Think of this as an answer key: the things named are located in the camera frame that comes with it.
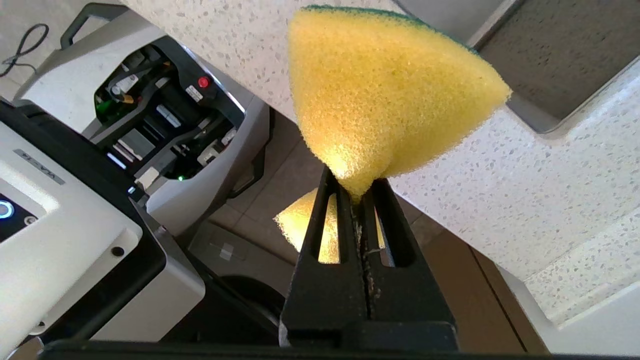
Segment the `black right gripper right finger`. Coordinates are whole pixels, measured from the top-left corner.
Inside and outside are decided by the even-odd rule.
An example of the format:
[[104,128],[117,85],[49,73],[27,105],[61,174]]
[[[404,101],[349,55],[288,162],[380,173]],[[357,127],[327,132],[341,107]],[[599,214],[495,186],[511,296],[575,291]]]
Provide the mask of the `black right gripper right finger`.
[[366,320],[359,346],[394,351],[456,351],[457,326],[402,208],[380,178],[359,206],[359,251]]

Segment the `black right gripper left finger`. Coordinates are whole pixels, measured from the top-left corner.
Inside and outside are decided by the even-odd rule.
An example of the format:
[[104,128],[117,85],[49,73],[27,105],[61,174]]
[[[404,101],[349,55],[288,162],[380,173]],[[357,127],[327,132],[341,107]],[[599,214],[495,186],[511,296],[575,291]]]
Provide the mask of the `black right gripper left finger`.
[[[338,264],[320,262],[329,200],[337,203]],[[345,328],[368,308],[350,196],[329,168],[322,172],[310,221],[279,321],[282,347],[340,347]]]

